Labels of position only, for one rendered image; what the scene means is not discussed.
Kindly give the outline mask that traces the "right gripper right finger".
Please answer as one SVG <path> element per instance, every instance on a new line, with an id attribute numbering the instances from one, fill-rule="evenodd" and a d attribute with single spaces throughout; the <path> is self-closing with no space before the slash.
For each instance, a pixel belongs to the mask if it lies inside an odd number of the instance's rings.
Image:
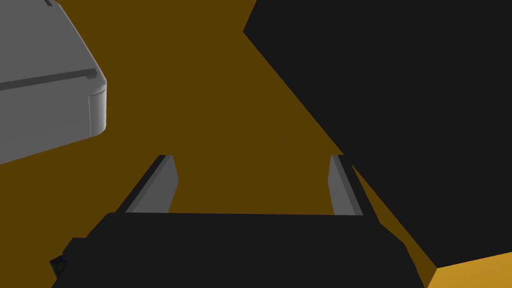
<path id="1" fill-rule="evenodd" d="M 362 209 L 339 156 L 330 157 L 327 179 L 333 213 L 337 216 L 362 216 Z"/>

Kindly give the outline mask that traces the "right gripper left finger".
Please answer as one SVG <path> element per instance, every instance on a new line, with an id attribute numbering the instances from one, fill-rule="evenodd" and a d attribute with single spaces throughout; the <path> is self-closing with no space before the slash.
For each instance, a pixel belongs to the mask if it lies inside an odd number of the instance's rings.
<path id="1" fill-rule="evenodd" d="M 167 213 L 179 183 L 172 155 L 159 155 L 143 174 L 117 213 Z"/>

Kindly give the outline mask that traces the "black block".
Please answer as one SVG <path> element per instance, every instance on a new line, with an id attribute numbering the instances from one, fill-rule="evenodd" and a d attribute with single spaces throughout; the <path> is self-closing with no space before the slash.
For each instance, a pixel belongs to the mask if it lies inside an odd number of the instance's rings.
<path id="1" fill-rule="evenodd" d="M 243 32 L 437 267 L 512 253 L 512 0 L 256 0 Z"/>

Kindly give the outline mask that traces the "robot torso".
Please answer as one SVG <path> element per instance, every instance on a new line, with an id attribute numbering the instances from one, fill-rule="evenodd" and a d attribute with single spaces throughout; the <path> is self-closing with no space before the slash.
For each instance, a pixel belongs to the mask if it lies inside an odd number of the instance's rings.
<path id="1" fill-rule="evenodd" d="M 56 0 L 0 0 L 0 165 L 100 135 L 107 80 Z"/>

